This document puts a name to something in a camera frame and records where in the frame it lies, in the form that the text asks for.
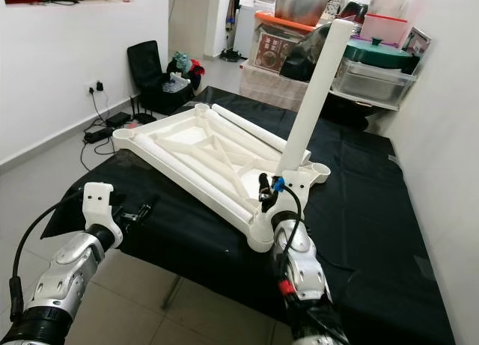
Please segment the white plastic table top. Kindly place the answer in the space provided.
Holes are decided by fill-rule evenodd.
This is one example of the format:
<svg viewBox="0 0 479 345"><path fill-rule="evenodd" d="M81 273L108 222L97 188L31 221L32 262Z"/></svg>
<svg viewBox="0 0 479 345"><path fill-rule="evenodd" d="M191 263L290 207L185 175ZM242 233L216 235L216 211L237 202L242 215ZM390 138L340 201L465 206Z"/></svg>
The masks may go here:
<svg viewBox="0 0 479 345"><path fill-rule="evenodd" d="M208 103L196 103L191 110L147 125L115 130L112 139L119 149L134 153L129 149L129 140L138 134L170 151L192 170L200 171L203 177L253 212L250 228L236 228L245 236L250 249L267 252L273 247L271 216L275 213L273 208L267 213L260 212L259 175L266 173L271 180L277 177L272 170L281 154L274 147L213 112ZM305 166L318 163L311 162L309 156L309 150L302 154Z"/></svg>

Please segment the black power adapter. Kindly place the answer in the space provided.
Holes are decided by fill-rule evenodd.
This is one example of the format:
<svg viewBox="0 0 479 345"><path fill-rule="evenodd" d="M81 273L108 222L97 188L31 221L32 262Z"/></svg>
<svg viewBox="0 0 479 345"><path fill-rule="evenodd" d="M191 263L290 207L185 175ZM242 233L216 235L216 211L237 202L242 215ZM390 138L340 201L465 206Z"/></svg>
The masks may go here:
<svg viewBox="0 0 479 345"><path fill-rule="evenodd" d="M96 132L85 132L83 133L83 142L86 144L98 143L102 140L110 139L112 133L112 127L103 127L96 130Z"/></svg>
<svg viewBox="0 0 479 345"><path fill-rule="evenodd" d="M116 115L112 115L109 118L106 118L105 124L109 127L123 127L129 123L132 119L131 115L128 115L126 112L119 112Z"/></svg>

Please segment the beige cloth covered bench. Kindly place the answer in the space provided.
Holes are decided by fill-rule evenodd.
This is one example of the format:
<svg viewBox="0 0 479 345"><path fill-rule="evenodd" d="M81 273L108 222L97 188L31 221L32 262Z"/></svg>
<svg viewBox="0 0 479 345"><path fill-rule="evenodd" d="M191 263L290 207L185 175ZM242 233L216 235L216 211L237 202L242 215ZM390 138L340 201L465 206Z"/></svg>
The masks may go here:
<svg viewBox="0 0 479 345"><path fill-rule="evenodd" d="M256 67L249 61L240 65L240 75L240 95L292 112L300 109L308 89L307 82L285 78L277 72Z"/></svg>

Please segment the black fabric bag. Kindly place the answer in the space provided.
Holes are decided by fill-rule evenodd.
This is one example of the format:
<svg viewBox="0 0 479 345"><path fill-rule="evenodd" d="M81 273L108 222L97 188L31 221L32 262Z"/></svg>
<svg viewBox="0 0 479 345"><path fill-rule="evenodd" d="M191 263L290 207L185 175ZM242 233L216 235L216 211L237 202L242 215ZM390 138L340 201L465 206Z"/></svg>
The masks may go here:
<svg viewBox="0 0 479 345"><path fill-rule="evenodd" d="M172 115L178 108L184 106L194 98L194 85L177 93L163 91L163 85L168 81L170 73L154 72L146 75L134 76L134 84L139 88L139 102L141 106L151 112L158 112L161 115Z"/></svg>

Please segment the black wok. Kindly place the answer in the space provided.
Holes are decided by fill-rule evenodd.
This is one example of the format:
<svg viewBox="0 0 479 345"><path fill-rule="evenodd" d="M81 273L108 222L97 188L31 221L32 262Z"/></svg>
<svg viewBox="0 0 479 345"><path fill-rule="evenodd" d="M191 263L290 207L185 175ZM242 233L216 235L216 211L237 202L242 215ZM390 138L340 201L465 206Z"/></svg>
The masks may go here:
<svg viewBox="0 0 479 345"><path fill-rule="evenodd" d="M367 117L375 115L379 110L374 106L350 101L347 98L329 93L326 96L320 116L322 119L330 120L340 126L362 131L369 126Z"/></svg>

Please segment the black tablecloth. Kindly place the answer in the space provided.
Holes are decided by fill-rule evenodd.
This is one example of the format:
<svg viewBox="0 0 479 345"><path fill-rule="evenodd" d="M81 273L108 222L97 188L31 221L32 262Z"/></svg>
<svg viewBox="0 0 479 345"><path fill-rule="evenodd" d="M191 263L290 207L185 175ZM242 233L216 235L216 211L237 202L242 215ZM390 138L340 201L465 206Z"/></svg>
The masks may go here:
<svg viewBox="0 0 479 345"><path fill-rule="evenodd" d="M320 119L311 159L331 169L309 192L305 224L322 255L333 305L352 345L455 345L440 287L392 143ZM271 258L230 223L130 151L120 150L67 188L112 184L134 210L161 199L120 249L285 321Z"/></svg>

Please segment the white crumpled plastic bag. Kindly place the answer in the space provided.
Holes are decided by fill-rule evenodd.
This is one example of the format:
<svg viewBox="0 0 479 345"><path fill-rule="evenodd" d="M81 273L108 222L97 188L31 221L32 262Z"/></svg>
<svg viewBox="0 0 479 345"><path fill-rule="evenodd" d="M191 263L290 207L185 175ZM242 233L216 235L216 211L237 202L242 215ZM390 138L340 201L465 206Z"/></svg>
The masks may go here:
<svg viewBox="0 0 479 345"><path fill-rule="evenodd" d="M170 73L168 75L170 78L168 78L168 81L163 85L164 92L174 94L191 86L191 81L182 78L179 73Z"/></svg>

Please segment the red cloth item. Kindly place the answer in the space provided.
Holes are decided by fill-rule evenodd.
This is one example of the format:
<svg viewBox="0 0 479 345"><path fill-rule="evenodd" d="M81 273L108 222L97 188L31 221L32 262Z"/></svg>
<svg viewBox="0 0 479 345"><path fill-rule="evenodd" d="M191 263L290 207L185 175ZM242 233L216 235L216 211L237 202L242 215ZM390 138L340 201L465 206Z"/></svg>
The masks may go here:
<svg viewBox="0 0 479 345"><path fill-rule="evenodd" d="M199 60L195 60L195 58L191 58L191 68L189 68L189 78L192 82L201 82L202 76L206 73L204 67L202 67L201 62Z"/></svg>

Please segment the orange lidded storage box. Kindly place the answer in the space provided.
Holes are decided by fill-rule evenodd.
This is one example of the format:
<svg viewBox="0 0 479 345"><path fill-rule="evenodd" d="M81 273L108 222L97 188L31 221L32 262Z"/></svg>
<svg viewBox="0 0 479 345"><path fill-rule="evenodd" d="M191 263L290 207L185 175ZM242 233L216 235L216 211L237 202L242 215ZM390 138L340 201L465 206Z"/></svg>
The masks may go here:
<svg viewBox="0 0 479 345"><path fill-rule="evenodd" d="M250 64L277 73L292 47L301 43L315 28L315 25L278 19L273 12L256 12Z"/></svg>

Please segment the glossy black bag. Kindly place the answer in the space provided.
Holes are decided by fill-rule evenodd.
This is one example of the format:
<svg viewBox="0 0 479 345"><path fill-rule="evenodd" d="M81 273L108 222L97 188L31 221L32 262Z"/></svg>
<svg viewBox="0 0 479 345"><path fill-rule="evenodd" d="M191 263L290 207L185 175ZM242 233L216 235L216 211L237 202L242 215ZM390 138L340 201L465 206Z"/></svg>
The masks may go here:
<svg viewBox="0 0 479 345"><path fill-rule="evenodd" d="M322 24L294 45L281 65L278 74L300 82L310 82L316 62L322 53L331 23Z"/></svg>

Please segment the black folding chair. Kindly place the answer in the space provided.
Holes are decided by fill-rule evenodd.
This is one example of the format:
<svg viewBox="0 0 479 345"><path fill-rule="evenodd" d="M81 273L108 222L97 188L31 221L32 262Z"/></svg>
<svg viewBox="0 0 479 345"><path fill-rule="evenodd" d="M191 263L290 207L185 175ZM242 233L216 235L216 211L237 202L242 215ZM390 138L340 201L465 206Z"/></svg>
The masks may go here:
<svg viewBox="0 0 479 345"><path fill-rule="evenodd" d="M144 41L127 48L132 82L139 92L141 108L162 113L163 85L168 81L156 40Z"/></svg>

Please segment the green pot with lid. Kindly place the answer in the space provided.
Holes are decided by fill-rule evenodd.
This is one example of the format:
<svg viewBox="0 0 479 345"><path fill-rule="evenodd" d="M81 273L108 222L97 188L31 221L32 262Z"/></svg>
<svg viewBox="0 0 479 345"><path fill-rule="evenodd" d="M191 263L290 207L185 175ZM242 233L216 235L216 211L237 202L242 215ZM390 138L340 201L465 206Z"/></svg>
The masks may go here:
<svg viewBox="0 0 479 345"><path fill-rule="evenodd" d="M380 38L372 40L353 38L347 44L344 57L350 61L362 62L369 67L400 69L407 73L417 67L420 61L417 55L382 44Z"/></svg>

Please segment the large steel pot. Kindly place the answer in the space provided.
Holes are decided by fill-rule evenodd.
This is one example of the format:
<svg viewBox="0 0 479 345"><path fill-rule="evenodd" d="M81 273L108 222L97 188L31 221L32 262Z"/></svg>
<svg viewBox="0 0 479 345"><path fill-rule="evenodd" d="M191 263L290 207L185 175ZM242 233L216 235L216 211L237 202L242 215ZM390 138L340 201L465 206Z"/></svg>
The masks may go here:
<svg viewBox="0 0 479 345"><path fill-rule="evenodd" d="M329 0L276 0L274 14L277 19L314 26L328 3Z"/></svg>

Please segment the red lidded plastic container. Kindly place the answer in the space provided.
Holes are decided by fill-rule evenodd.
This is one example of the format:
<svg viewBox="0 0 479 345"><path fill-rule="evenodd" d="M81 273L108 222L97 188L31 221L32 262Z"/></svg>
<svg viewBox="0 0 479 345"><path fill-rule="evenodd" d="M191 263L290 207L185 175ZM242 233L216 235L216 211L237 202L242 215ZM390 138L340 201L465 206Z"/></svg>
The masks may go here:
<svg viewBox="0 0 479 345"><path fill-rule="evenodd" d="M362 40L379 38L383 44L400 48L408 37L410 29L411 24L407 20L367 13L364 16L359 37Z"/></svg>

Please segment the framed picture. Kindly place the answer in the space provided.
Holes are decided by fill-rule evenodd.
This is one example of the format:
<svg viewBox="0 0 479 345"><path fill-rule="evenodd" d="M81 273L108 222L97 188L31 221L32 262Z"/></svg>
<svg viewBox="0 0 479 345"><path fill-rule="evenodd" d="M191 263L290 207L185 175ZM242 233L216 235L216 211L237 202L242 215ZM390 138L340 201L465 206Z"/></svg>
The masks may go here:
<svg viewBox="0 0 479 345"><path fill-rule="evenodd" d="M403 51L415 57L424 57L431 45L431 38L417 27L413 27L403 45Z"/></svg>

